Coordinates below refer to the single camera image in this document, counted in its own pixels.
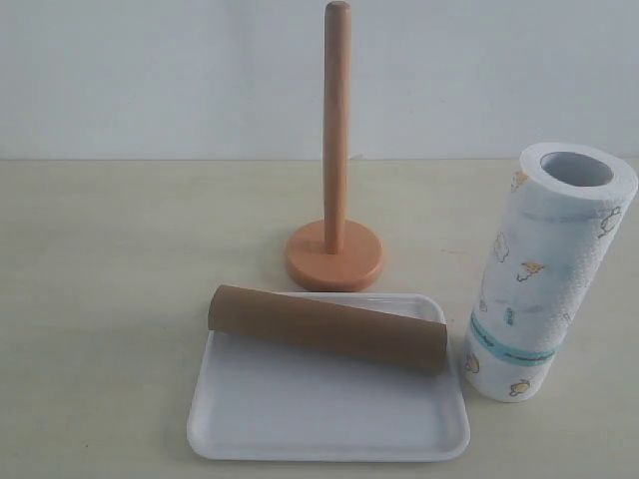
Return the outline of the wooden paper towel holder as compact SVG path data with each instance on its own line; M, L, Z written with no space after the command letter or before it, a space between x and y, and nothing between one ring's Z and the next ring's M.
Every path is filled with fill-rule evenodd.
M378 236L346 218L350 45L350 5L331 1L323 24L323 219L299 228L286 244L287 272L309 291L364 290L383 266Z

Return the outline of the white plastic tray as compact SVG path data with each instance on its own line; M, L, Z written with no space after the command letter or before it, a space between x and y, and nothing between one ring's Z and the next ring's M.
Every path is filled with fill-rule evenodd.
M447 326L421 294L282 294ZM187 439L215 460L437 462L466 449L470 428L448 335L430 374L208 330Z

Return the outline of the printed paper towel roll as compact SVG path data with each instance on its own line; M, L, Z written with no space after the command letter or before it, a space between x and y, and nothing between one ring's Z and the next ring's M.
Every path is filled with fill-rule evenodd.
M478 392L520 402L540 389L637 191L633 168L600 150L521 153L464 339Z

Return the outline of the brown cardboard tube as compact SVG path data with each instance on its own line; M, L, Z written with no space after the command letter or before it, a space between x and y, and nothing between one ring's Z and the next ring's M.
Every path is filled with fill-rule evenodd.
M230 285L215 291L208 328L430 374L447 352L441 322Z

